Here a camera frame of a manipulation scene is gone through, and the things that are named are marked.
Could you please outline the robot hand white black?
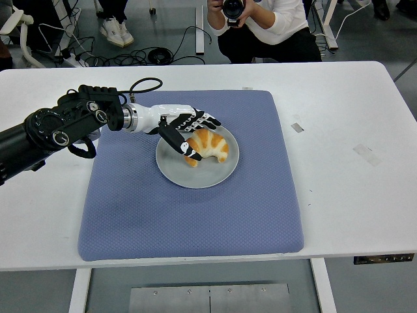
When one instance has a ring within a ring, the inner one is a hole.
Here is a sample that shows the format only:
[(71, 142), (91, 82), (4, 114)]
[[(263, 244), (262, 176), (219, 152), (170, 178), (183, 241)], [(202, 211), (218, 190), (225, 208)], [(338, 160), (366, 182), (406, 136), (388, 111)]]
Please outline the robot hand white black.
[(202, 128), (214, 130), (221, 125), (209, 113), (189, 105), (162, 104), (144, 107), (133, 104), (132, 109), (132, 132), (159, 134), (176, 152), (197, 161), (202, 156), (191, 148), (180, 132), (194, 132)]

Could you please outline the person's left hand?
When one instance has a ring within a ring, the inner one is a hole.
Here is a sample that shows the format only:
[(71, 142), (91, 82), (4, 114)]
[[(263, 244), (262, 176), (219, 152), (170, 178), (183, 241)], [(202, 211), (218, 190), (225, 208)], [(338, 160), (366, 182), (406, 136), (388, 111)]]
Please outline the person's left hand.
[(251, 18), (257, 25), (263, 26), (262, 8), (253, 0), (243, 1), (244, 10), (238, 19), (238, 27), (242, 27), (248, 18)]

